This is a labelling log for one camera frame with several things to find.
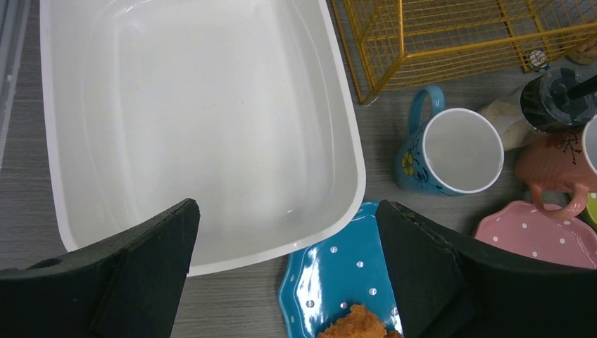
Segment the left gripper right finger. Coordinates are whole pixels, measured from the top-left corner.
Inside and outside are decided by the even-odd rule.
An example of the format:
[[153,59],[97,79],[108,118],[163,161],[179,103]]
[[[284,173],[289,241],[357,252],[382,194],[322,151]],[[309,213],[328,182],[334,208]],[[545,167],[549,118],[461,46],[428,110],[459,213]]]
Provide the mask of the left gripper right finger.
[[376,212],[406,337],[595,337],[596,271],[473,239],[393,201]]

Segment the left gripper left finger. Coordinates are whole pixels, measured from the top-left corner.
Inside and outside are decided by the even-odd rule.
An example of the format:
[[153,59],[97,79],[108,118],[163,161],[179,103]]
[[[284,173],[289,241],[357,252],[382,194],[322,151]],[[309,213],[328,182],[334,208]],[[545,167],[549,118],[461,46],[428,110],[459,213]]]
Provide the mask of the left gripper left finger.
[[1,271],[2,337],[169,337],[200,210],[185,199],[111,237]]

